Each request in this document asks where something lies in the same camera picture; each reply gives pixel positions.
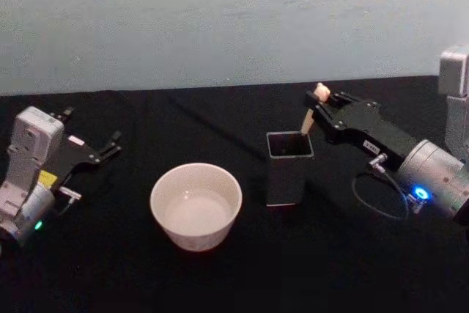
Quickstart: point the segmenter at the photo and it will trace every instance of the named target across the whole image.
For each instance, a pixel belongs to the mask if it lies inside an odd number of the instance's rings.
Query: cable
[[[404,192],[399,187],[397,182],[387,172],[383,172],[383,175],[386,177],[387,180],[384,180],[383,178],[381,178],[381,177],[379,177],[376,174],[371,173],[371,172],[361,172],[360,174],[357,174],[352,180],[352,192],[355,195],[356,199],[362,205],[366,206],[367,208],[374,211],[375,213],[378,213],[378,214],[380,214],[382,216],[385,216],[386,218],[389,218],[389,219],[392,219],[392,220],[403,221],[403,220],[407,219],[408,216],[409,216],[409,202],[407,200],[407,197],[405,196]],[[389,186],[393,187],[399,193],[399,195],[402,198],[402,201],[404,202],[405,214],[403,216],[394,216],[390,213],[384,212],[384,211],[372,206],[371,204],[369,204],[368,202],[363,200],[357,192],[357,181],[358,181],[358,179],[360,179],[362,177],[372,177],[372,178],[376,179],[378,182],[381,182],[381,183],[384,183],[385,185],[389,185]]]

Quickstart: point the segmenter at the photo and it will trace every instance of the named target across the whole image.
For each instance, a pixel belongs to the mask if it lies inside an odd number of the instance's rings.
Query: light blue wall
[[[436,74],[467,0],[0,0],[0,92]]]

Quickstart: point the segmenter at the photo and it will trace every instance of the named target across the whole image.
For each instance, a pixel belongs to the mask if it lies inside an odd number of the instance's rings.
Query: water
[[[198,189],[174,196],[165,213],[165,225],[187,236],[206,235],[227,225],[232,211],[218,193]]]

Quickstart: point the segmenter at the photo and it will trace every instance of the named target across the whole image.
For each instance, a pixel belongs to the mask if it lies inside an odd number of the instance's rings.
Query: green led light
[[[34,227],[34,230],[39,230],[41,227],[43,227],[43,221],[39,220]]]

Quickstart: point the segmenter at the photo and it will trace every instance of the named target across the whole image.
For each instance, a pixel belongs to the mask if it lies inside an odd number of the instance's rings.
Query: yellow label
[[[50,172],[45,172],[44,170],[41,171],[39,174],[39,182],[44,185],[46,188],[51,188],[53,183],[56,182],[57,176],[51,174]]]

